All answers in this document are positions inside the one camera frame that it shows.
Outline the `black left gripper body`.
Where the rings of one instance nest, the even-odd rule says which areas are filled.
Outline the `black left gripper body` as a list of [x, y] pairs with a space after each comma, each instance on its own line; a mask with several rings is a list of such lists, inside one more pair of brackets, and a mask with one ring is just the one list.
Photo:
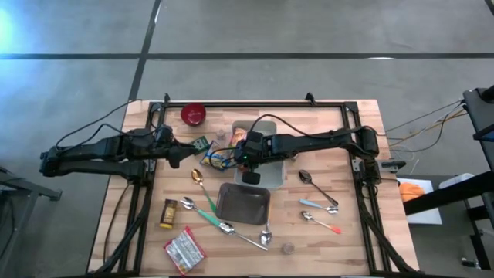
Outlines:
[[168, 148], [167, 152], [167, 160], [169, 165], [177, 169], [180, 167], [180, 162], [181, 162], [181, 148], [180, 144], [177, 140], [173, 140], [170, 144], [170, 147]]

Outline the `small green tin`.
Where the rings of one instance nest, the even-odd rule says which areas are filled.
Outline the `small green tin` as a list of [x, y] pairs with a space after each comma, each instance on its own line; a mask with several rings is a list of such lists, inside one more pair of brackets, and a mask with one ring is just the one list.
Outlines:
[[210, 148], [210, 143], [206, 136], [196, 138], [191, 143], [195, 146], [197, 154], [206, 152]]

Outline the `gold spoon green handle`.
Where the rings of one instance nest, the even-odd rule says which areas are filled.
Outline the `gold spoon green handle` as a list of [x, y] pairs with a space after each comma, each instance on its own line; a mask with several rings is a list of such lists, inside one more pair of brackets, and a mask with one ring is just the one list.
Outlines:
[[201, 187], [201, 189], [202, 189], [202, 191], [203, 191], [203, 193], [204, 193], [205, 197], [206, 197], [206, 198], [207, 198], [207, 200], [208, 200], [208, 203], [209, 203], [209, 205], [210, 205], [211, 210], [212, 210], [213, 212], [216, 212], [216, 206], [215, 206], [215, 203], [212, 201], [212, 199], [211, 199], [211, 197], [210, 197], [210, 195], [209, 195], [208, 191], [207, 191], [207, 190], [205, 189], [205, 187], [204, 187], [204, 177], [203, 177], [202, 173], [201, 173], [198, 169], [194, 168], [194, 169], [191, 171], [191, 177], [192, 177], [192, 179], [194, 180], [194, 182], [195, 182], [196, 184], [198, 184], [198, 185]]

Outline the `blue yellow snack packet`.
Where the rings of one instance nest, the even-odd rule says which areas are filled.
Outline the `blue yellow snack packet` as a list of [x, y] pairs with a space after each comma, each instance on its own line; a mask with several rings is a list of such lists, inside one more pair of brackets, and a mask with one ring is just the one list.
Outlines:
[[233, 147], [223, 147], [217, 141], [212, 141], [200, 164], [218, 171], [226, 171], [232, 165], [233, 150]]

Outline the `silver spoon teal handle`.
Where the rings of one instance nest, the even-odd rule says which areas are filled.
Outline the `silver spoon teal handle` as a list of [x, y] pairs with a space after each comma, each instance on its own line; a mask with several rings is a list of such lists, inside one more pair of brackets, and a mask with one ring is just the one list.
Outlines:
[[220, 222], [215, 217], [209, 215], [207, 212], [205, 212], [204, 210], [202, 210], [199, 207], [197, 207], [196, 204], [194, 203], [194, 201], [192, 199], [190, 199], [188, 197], [183, 197], [180, 200], [180, 203], [186, 209], [195, 210], [199, 215], [201, 215], [203, 218], [205, 218], [213, 226], [215, 226], [215, 227], [219, 227], [220, 226]]

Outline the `black spoon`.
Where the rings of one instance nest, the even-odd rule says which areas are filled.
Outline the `black spoon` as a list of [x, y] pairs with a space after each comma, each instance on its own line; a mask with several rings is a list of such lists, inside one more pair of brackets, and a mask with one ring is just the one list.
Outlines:
[[313, 182], [313, 179], [312, 179], [312, 175], [306, 171], [306, 170], [299, 170], [298, 172], [298, 175], [299, 175], [299, 178], [300, 180], [304, 183], [304, 184], [310, 184], [312, 185], [317, 191], [319, 191], [332, 205], [334, 206], [338, 206], [339, 203], [338, 201], [336, 201], [334, 198], [332, 198], [331, 196], [329, 196], [325, 191], [323, 191], [319, 186], [317, 186], [314, 182]]

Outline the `brown jar yellow lid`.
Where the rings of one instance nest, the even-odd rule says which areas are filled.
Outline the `brown jar yellow lid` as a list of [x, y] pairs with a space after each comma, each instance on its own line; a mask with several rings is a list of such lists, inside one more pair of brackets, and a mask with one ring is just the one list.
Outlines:
[[159, 226], [165, 229], [172, 229], [174, 224], [175, 212], [177, 209], [178, 201], [173, 199], [166, 199], [164, 202], [164, 208], [161, 213]]

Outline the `silver spoon light blue handle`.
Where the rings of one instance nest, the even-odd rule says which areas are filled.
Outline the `silver spoon light blue handle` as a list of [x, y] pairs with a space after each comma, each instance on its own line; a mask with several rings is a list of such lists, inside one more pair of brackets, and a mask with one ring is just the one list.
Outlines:
[[331, 206], [323, 206], [323, 205], [317, 204], [315, 202], [311, 202], [311, 201], [306, 200], [306, 199], [300, 199], [299, 200], [299, 203], [302, 204], [302, 205], [309, 206], [309, 207], [313, 207], [313, 208], [317, 208], [317, 209], [322, 209], [322, 210], [328, 212], [329, 214], [337, 214], [339, 212], [338, 207], [337, 206], [334, 206], [334, 205], [331, 205]]

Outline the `silver spoon coral handle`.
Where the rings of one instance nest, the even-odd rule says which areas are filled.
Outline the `silver spoon coral handle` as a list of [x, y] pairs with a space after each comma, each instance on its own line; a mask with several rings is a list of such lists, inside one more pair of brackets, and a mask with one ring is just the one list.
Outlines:
[[336, 234], [341, 234], [341, 230], [339, 228], [331, 226], [331, 225], [327, 225], [321, 221], [316, 220], [308, 211], [301, 211], [300, 214], [301, 214], [302, 218], [306, 221], [315, 222], [315, 223], [331, 230], [332, 232], [335, 232]]

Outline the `silver spoon orange handle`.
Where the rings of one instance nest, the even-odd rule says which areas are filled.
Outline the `silver spoon orange handle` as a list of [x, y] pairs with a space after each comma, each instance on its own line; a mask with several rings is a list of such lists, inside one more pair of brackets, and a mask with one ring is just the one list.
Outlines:
[[272, 240], [272, 231], [269, 229], [270, 221], [266, 221], [265, 228], [261, 231], [259, 236], [260, 242], [264, 247], [267, 247]]

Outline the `red white food packet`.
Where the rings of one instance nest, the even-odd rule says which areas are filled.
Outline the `red white food packet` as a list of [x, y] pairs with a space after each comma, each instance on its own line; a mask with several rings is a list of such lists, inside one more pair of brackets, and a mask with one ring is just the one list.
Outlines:
[[167, 242], [164, 250], [181, 275], [190, 272], [207, 257], [188, 226]]

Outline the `light grey plastic bin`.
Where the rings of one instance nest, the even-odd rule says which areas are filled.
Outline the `light grey plastic bin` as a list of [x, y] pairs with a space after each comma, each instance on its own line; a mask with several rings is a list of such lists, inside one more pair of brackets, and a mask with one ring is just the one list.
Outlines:
[[251, 130], [254, 122], [252, 120], [237, 120], [232, 125], [232, 132], [234, 127], [241, 127], [248, 131], [245, 140], [241, 140], [235, 146], [233, 153], [248, 153], [258, 154], [262, 152], [262, 139], [265, 136], [274, 135], [277, 132], [276, 123], [269, 120], [258, 121], [254, 128]]
[[241, 151], [234, 151], [233, 158], [237, 164], [234, 173], [235, 183], [269, 190], [275, 190], [283, 185], [285, 179], [283, 161], [261, 164], [245, 162]]

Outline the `all silver spoon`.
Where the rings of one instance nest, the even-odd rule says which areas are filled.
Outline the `all silver spoon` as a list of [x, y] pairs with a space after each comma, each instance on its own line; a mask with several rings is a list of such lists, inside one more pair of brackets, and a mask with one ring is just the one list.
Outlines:
[[233, 236], [237, 236], [239, 237], [240, 239], [243, 239], [244, 241], [264, 250], [264, 251], [268, 251], [268, 249], [257, 243], [257, 242], [254, 242], [253, 240], [249, 239], [248, 237], [244, 236], [244, 235], [241, 235], [240, 233], [237, 233], [234, 229], [234, 227], [230, 224], [228, 224], [227, 222], [221, 222], [220, 225], [219, 225], [219, 228], [220, 230], [222, 230], [225, 234], [227, 235], [233, 235]]

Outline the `orange cloth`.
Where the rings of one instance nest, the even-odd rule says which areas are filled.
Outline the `orange cloth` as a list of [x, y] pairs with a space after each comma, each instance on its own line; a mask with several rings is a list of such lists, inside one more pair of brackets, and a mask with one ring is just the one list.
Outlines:
[[410, 200], [421, 197], [425, 194], [422, 187], [408, 182], [402, 182], [399, 185], [399, 191], [402, 202], [409, 202]]

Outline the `white flat box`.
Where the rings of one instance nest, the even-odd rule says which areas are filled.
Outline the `white flat box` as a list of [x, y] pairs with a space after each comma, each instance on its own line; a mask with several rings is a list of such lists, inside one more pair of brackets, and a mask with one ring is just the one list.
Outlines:
[[[419, 186], [424, 190], [425, 194], [434, 191], [432, 183], [430, 180], [421, 179], [410, 179], [410, 178], [398, 178], [401, 185], [404, 183], [414, 184]], [[407, 221], [409, 224], [419, 224], [419, 225], [441, 225], [442, 218], [440, 212], [437, 208], [429, 209], [428, 211], [423, 211], [415, 213], [413, 215], [407, 216]]]

